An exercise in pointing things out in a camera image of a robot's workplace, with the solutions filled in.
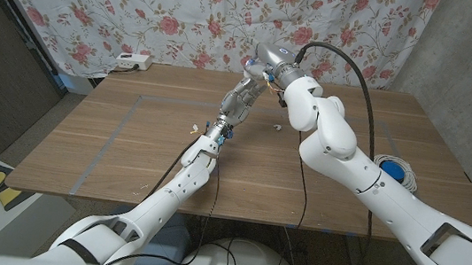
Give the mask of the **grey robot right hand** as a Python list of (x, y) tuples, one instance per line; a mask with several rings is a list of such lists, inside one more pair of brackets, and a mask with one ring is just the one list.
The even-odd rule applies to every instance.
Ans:
[(259, 43), (252, 40), (254, 55), (244, 64), (244, 71), (255, 77), (274, 78), (281, 90), (306, 73), (295, 62), (295, 53), (272, 43)]

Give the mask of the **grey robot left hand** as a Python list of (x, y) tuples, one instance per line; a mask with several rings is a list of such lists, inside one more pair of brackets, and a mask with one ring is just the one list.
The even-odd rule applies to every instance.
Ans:
[(266, 88), (266, 84), (260, 84), (251, 78), (243, 78), (226, 93), (221, 101), (219, 116), (205, 135), (213, 140), (218, 140), (221, 136), (229, 138), (228, 135), (233, 128), (248, 117), (254, 102)]

